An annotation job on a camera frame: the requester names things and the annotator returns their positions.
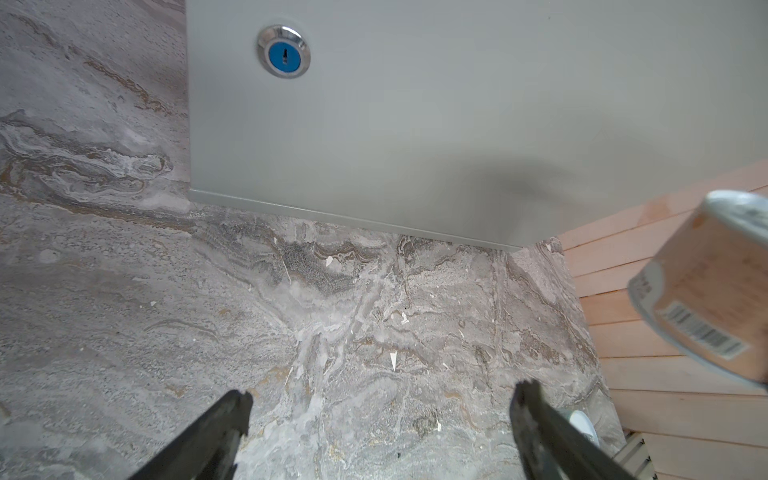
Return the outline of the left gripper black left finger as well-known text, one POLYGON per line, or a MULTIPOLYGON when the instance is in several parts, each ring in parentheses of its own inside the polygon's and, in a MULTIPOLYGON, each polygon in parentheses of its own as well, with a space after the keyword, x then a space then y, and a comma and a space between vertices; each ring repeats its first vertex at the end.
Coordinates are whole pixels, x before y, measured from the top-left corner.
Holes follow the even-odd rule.
POLYGON ((158 454, 133 479, 232 479, 241 439, 248 434, 253 396, 230 390, 158 454))

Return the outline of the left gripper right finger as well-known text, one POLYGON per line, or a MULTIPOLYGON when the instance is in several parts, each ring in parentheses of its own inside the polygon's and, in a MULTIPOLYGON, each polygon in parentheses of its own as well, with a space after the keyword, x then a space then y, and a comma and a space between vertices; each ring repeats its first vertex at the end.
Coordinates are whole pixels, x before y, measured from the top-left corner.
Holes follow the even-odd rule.
POLYGON ((632 479, 548 404, 538 381, 516 384, 509 416, 526 478, 632 479))

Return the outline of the brown label pull-tab can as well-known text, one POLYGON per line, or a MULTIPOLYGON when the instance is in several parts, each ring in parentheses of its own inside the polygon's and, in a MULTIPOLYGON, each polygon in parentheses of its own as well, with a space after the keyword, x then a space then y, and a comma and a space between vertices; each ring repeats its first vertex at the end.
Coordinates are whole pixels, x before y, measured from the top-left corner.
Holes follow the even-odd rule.
POLYGON ((767 386, 767 199, 715 190, 628 283, 643 320, 689 357, 767 386))

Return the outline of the teal label pull-tab can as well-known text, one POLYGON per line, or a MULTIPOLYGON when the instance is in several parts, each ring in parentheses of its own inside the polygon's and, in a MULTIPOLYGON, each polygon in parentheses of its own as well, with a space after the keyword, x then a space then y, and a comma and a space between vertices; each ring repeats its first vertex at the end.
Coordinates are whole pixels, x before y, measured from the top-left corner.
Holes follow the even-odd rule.
POLYGON ((600 440, 594 424, 588 415, 582 410, 558 409, 558 413, 563 416, 571 426, 580 432, 596 447, 600 447, 600 440))

